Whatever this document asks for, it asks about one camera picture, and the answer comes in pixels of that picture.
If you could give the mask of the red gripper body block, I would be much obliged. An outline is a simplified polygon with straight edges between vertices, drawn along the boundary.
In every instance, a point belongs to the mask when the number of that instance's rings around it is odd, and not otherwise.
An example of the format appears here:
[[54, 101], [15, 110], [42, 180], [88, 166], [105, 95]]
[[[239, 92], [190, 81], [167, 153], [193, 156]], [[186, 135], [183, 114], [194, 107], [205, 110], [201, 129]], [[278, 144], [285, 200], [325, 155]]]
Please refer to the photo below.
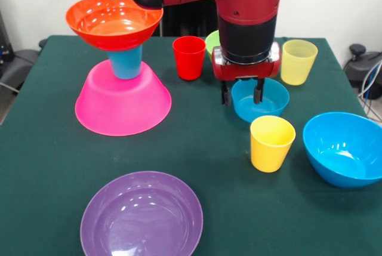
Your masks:
[[212, 60], [212, 69], [219, 81], [234, 81], [243, 78], [275, 77], [280, 70], [281, 61], [260, 62], [250, 65], [226, 63], [225, 59]]

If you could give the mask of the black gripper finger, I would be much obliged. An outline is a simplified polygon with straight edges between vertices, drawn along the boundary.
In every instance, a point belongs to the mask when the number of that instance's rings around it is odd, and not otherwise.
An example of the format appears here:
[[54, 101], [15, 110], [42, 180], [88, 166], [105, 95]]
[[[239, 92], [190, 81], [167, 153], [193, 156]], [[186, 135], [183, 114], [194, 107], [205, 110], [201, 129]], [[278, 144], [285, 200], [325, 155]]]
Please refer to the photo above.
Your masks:
[[258, 78], [257, 84], [254, 88], [254, 103], [261, 103], [263, 101], [263, 87], [264, 87], [265, 79]]
[[221, 103], [225, 106], [230, 106], [231, 104], [230, 88], [227, 86], [226, 81], [221, 81]]

